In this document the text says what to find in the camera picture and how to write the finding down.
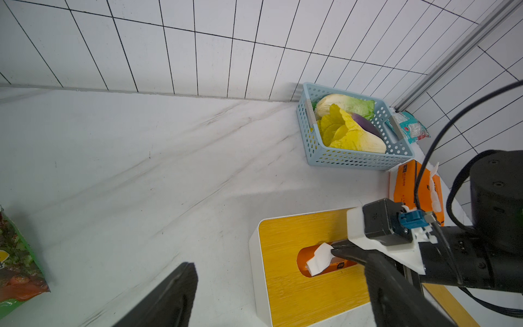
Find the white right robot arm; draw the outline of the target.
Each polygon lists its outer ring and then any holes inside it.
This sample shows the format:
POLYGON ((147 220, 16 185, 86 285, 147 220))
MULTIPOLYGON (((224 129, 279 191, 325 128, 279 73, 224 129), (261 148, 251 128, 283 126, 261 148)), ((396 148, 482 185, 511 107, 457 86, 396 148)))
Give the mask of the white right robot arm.
POLYGON ((457 175, 448 201, 470 182, 470 226, 436 228, 421 213, 403 225, 405 206, 381 199, 347 211, 348 236, 332 244, 338 258, 364 264, 371 254, 415 271, 422 282, 522 291, 522 152, 489 150, 457 175))

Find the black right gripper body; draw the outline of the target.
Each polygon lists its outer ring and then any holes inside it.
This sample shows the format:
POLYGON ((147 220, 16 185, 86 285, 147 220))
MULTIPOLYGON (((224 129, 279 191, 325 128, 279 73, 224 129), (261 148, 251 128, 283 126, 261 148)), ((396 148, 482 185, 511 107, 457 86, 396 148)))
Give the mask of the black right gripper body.
POLYGON ((425 267, 421 282, 503 292, 522 291, 522 256, 504 252, 458 227, 442 227, 463 277, 459 284, 448 255, 435 244, 421 243, 425 267))

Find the white tissue sheet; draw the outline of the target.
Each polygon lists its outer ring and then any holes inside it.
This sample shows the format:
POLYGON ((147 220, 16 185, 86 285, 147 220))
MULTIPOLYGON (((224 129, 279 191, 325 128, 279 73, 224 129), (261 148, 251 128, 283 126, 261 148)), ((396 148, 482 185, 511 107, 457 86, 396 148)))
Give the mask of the white tissue sheet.
POLYGON ((313 254, 313 257, 306 262, 306 267, 312 277, 324 272, 331 264, 334 256, 333 247, 328 243, 322 243, 313 254))

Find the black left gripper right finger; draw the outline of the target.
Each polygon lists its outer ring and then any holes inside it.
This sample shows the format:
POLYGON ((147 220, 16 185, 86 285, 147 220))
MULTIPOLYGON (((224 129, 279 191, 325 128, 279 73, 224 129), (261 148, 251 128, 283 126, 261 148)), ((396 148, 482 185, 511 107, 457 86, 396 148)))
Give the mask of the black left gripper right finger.
POLYGON ((377 326, 453 326, 383 256, 370 254, 364 269, 377 326))

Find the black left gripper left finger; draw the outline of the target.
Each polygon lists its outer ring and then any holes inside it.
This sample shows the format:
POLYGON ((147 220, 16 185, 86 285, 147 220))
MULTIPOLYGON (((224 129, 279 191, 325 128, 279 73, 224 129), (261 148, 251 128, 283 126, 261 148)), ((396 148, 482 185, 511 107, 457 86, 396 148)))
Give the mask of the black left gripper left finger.
POLYGON ((188 326, 197 283, 195 264, 180 264, 115 325, 188 326))

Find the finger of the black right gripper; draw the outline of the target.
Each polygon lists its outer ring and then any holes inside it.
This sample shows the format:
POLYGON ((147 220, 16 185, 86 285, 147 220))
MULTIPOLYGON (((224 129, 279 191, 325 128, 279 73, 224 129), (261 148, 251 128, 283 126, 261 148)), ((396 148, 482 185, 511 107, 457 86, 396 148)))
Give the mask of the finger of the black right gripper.
POLYGON ((372 255, 381 255, 377 250, 365 250, 357 245, 333 245, 331 254, 334 257, 342 258, 366 266, 372 255))

